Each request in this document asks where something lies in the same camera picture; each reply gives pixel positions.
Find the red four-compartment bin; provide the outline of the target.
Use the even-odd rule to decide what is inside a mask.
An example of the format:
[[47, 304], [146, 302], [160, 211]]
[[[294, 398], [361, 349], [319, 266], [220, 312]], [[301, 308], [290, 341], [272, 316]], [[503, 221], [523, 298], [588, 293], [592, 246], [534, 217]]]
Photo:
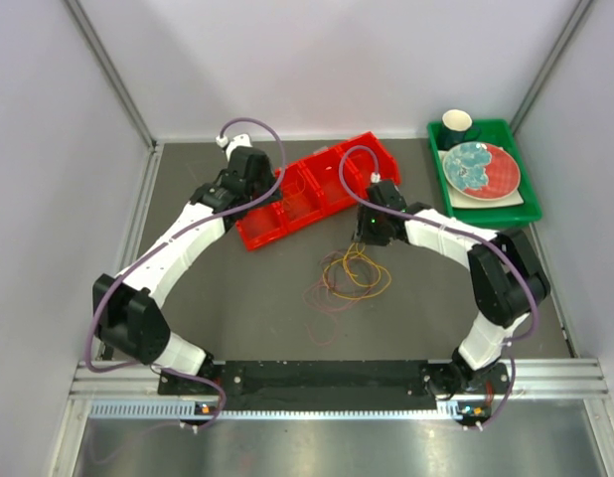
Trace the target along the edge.
[[394, 157], [371, 132], [305, 156], [285, 169], [282, 200], [247, 213], [236, 229], [249, 251], [262, 248], [353, 206], [367, 196], [373, 172], [400, 183]]

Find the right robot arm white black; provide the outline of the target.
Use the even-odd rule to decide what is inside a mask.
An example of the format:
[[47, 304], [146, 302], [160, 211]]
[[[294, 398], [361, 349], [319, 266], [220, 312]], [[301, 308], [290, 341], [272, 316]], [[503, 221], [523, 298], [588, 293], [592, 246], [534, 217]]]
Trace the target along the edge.
[[521, 230], [478, 229], [423, 205], [409, 205], [391, 180], [373, 177], [360, 201], [354, 240], [386, 246], [394, 240], [432, 250], [470, 273], [477, 316], [446, 367], [428, 374], [443, 395], [477, 392], [489, 380], [517, 328], [537, 316], [550, 284]]

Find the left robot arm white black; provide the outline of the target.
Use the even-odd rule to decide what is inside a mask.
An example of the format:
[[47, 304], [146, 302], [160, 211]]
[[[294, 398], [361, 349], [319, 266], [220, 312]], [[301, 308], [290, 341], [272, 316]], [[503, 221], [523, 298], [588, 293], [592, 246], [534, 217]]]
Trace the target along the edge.
[[217, 178], [200, 186], [155, 243], [115, 276], [93, 286], [89, 334], [122, 352], [132, 364], [174, 371], [193, 394], [213, 385], [212, 355], [174, 333], [162, 307], [196, 259], [250, 210], [280, 200], [285, 172], [272, 170], [262, 150], [238, 145]]

